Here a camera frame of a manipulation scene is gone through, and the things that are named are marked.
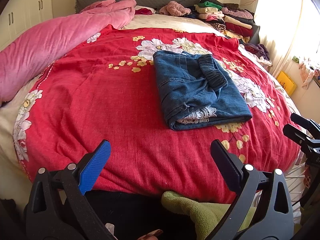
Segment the yellow bag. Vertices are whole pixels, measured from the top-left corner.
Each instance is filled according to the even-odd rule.
[[[297,88],[297,85],[283,71],[281,71],[278,75],[277,81],[280,83],[280,85],[284,88],[284,90],[287,92],[289,96],[291,96],[294,90]]]

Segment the blue denim clothing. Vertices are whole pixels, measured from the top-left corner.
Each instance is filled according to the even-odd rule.
[[[252,114],[228,73],[207,55],[160,50],[153,55],[164,119],[172,130],[187,130],[230,122],[246,122]],[[206,122],[180,123],[192,112],[215,108]]]

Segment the denim cuff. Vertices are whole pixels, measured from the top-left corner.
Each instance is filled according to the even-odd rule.
[[[218,69],[217,63],[213,60],[210,54],[199,57],[198,63],[202,73],[214,91],[228,85],[227,79]]]

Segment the fingernail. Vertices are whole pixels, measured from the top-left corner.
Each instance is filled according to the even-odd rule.
[[[144,236],[143,240],[146,240],[152,236],[158,237],[159,235],[161,235],[163,233],[163,231],[161,229],[152,231],[151,233],[147,234]]]

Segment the finger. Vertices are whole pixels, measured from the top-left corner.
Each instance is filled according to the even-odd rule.
[[[150,232],[149,234],[146,234],[142,237],[140,237],[138,240],[157,240],[157,236],[161,235],[163,233],[162,230],[158,229],[155,231]]]

